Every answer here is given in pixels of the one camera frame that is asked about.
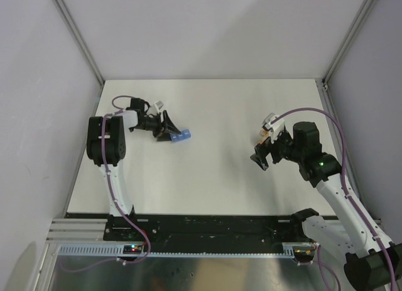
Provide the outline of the blue weekly pill organizer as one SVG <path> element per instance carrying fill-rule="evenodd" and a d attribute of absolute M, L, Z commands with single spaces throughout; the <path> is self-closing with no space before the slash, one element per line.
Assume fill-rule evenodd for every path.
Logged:
<path fill-rule="evenodd" d="M 180 141 L 188 140 L 191 138 L 191 132 L 189 129 L 184 129 L 180 131 L 180 134 L 170 134 L 170 140 L 172 143 L 178 143 Z"/>

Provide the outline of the amber pill bottle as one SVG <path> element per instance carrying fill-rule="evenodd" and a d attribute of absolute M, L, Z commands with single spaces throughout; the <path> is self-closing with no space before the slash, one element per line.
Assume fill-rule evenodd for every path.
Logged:
<path fill-rule="evenodd" d="M 259 132 L 259 134 L 260 134 L 261 137 L 264 137 L 264 136 L 267 136 L 267 135 L 268 135 L 268 132 L 267 132 L 266 130 L 262 129 L 262 130 Z"/>

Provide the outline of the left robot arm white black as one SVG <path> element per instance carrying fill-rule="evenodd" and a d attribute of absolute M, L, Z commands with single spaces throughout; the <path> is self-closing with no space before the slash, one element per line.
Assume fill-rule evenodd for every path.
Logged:
<path fill-rule="evenodd" d="M 135 129 L 152 132 L 161 141 L 179 142 L 191 137 L 180 131 L 170 119 L 164 104 L 150 104 L 142 98 L 121 95 L 112 99 L 116 112 L 89 118 L 86 153 L 100 170 L 107 187 L 109 214 L 114 217 L 134 214 L 124 178 L 126 133 Z"/>

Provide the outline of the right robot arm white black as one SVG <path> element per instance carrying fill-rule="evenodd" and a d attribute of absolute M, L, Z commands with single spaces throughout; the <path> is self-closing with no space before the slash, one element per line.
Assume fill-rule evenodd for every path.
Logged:
<path fill-rule="evenodd" d="M 347 178 L 342 176 L 336 157 L 322 150 L 315 123 L 299 122 L 286 130 L 282 119 L 267 119 L 260 131 L 251 160 L 268 169 L 267 156 L 273 163 L 295 162 L 304 180 L 327 201 L 344 231 L 332 227 L 318 212 L 304 209 L 293 214 L 290 226 L 297 241 L 317 241 L 344 267 L 355 290 L 373 290 L 401 279 L 401 245 L 379 227 L 359 201 Z"/>

